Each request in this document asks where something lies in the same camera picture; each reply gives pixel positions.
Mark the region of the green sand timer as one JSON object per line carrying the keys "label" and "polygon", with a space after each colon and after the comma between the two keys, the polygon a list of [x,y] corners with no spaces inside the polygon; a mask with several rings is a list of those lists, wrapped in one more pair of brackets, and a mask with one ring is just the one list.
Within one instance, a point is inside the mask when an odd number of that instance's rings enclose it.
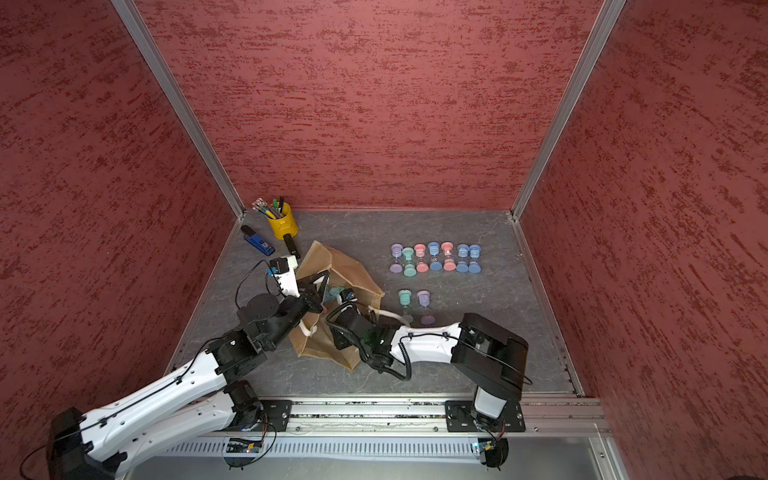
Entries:
{"label": "green sand timer", "polygon": [[411,303],[412,303],[412,292],[409,289],[401,289],[398,291],[398,300],[402,307],[402,318],[404,322],[407,322],[408,324],[412,324],[414,321],[412,310],[411,310]]}
{"label": "green sand timer", "polygon": [[412,247],[405,247],[402,249],[402,256],[404,259],[403,274],[406,277],[415,276],[418,273],[414,262],[415,250]]}

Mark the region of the purple sand timer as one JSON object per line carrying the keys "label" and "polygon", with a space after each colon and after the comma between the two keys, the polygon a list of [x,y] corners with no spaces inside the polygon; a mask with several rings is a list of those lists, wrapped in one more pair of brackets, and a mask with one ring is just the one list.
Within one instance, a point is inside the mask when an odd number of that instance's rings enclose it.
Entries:
{"label": "purple sand timer", "polygon": [[431,308],[431,293],[428,290],[420,290],[417,292],[417,300],[421,307],[420,323],[423,326],[434,325],[435,317]]}
{"label": "purple sand timer", "polygon": [[401,274],[403,272],[403,245],[400,243],[394,243],[391,245],[390,250],[393,261],[389,267],[389,270],[394,274]]}

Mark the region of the pink sand timer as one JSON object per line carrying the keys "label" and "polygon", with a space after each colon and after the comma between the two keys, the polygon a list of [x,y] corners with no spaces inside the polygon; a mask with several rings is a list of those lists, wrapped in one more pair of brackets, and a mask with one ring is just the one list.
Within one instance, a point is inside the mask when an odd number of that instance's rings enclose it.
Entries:
{"label": "pink sand timer", "polygon": [[440,249],[443,254],[443,269],[448,272],[455,271],[457,264],[454,258],[454,244],[448,241],[443,242]]}
{"label": "pink sand timer", "polygon": [[425,244],[416,244],[414,247],[414,255],[416,257],[416,270],[418,273],[426,273],[429,271],[429,266],[426,263],[426,251]]}

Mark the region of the blue sand timer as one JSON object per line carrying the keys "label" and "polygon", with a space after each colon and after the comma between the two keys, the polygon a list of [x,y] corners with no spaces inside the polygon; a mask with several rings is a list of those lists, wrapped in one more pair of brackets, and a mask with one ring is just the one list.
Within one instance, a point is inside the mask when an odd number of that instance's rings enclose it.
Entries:
{"label": "blue sand timer", "polygon": [[443,268],[443,264],[440,259],[440,244],[436,241],[433,241],[427,245],[427,248],[430,255],[429,268],[432,271],[440,271]]}
{"label": "blue sand timer", "polygon": [[469,247],[469,265],[468,271],[473,274],[479,274],[482,271],[482,267],[479,264],[479,258],[481,256],[481,246],[473,244]]}
{"label": "blue sand timer", "polygon": [[469,271],[469,246],[467,244],[459,244],[456,253],[456,271],[459,273],[467,273]]}

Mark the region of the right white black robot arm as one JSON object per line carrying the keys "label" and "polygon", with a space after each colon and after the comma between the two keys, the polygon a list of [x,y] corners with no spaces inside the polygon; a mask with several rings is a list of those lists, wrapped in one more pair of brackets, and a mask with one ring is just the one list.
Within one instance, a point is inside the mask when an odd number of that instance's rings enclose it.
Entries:
{"label": "right white black robot arm", "polygon": [[456,421],[470,421],[487,434],[502,434],[515,414],[526,385],[528,342],[491,320],[466,313],[461,321],[442,327],[415,328],[375,321],[377,312],[347,301],[326,317],[334,345],[353,347],[362,363],[380,374],[409,381],[417,363],[453,366],[475,385],[468,407],[448,404]]}

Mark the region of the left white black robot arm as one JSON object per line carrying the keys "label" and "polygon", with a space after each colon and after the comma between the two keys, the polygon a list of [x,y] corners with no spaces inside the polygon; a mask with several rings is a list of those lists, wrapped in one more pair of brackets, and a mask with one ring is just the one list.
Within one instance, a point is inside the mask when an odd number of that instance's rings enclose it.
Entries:
{"label": "left white black robot arm", "polygon": [[245,375],[296,328],[322,298],[301,293],[254,297],[240,323],[206,341],[185,365],[109,405],[70,408],[51,424],[46,446],[53,479],[114,479],[156,453],[199,435],[234,430],[263,435],[272,425]]}

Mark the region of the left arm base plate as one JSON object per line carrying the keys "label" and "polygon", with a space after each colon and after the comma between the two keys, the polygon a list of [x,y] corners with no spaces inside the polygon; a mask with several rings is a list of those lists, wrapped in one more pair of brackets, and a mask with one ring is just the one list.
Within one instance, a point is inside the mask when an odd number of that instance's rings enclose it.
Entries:
{"label": "left arm base plate", "polygon": [[294,403],[290,400],[261,400],[252,412],[247,412],[237,427],[240,432],[261,432],[269,430],[285,432]]}

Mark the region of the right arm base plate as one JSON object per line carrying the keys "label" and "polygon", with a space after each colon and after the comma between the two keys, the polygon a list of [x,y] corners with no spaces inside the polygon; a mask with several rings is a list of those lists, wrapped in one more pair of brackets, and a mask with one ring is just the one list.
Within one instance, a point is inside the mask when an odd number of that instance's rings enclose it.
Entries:
{"label": "right arm base plate", "polygon": [[444,404],[447,430],[452,433],[521,433],[526,431],[519,402],[507,402],[498,417],[480,413],[472,401],[449,400]]}

